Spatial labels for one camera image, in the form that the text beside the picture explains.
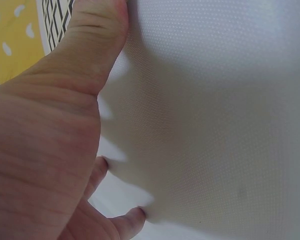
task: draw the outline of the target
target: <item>white fabric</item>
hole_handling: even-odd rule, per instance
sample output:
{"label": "white fabric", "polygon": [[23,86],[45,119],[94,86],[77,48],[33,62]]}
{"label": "white fabric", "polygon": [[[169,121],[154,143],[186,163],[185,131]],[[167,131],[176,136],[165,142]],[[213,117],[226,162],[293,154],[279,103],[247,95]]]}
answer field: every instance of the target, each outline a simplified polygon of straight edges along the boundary
{"label": "white fabric", "polygon": [[143,206],[137,240],[300,240],[300,0],[129,11],[91,202],[110,217]]}

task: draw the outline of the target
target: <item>white dot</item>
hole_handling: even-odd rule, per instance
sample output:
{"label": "white dot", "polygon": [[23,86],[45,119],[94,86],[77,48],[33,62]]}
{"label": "white dot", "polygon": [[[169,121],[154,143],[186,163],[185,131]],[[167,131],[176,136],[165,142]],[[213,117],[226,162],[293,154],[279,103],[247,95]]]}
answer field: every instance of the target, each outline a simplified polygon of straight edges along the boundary
{"label": "white dot", "polygon": [[26,7],[25,7],[25,5],[19,5],[19,6],[17,6],[16,8],[15,8],[15,10],[14,10],[14,15],[16,16],[16,17],[19,17],[20,16],[20,12],[23,10],[23,9],[25,9]]}
{"label": "white dot", "polygon": [[2,48],[5,54],[7,54],[8,56],[12,55],[11,48],[7,45],[5,41],[2,43]]}
{"label": "white dot", "polygon": [[32,23],[29,23],[27,26],[26,26],[26,29],[25,29],[25,33],[26,35],[33,39],[35,37],[35,33],[34,31],[32,30]]}

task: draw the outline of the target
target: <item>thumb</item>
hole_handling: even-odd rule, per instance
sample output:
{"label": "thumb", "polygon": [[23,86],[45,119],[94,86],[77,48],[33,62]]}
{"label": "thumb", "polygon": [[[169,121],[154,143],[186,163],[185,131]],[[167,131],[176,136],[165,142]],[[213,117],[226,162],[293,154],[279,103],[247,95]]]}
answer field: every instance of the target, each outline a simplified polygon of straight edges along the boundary
{"label": "thumb", "polygon": [[64,38],[26,73],[84,76],[103,87],[127,33],[126,0],[76,0]]}

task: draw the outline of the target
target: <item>yellow patterned fabric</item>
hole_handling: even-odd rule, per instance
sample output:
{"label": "yellow patterned fabric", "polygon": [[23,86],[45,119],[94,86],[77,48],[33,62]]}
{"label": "yellow patterned fabric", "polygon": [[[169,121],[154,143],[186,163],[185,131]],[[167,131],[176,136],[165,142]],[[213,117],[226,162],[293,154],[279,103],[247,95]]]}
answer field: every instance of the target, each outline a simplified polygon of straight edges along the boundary
{"label": "yellow patterned fabric", "polygon": [[45,55],[35,0],[0,0],[0,84]]}

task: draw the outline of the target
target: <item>finger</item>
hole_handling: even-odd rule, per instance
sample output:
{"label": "finger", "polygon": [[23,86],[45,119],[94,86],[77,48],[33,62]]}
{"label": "finger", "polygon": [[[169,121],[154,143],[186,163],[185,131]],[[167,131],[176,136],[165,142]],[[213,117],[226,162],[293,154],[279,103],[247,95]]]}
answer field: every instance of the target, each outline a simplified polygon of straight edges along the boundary
{"label": "finger", "polygon": [[64,38],[32,71],[88,76],[103,87],[127,34],[125,0],[76,0]]}
{"label": "finger", "polygon": [[131,209],[126,215],[110,219],[116,227],[120,240],[129,240],[144,227],[146,215],[140,207]]}
{"label": "finger", "polygon": [[88,199],[91,195],[96,191],[97,187],[101,183],[101,181],[105,178],[108,171],[108,164],[106,160],[98,156],[95,159],[95,164],[92,170],[92,173],[89,178],[89,182],[85,187],[84,196]]}

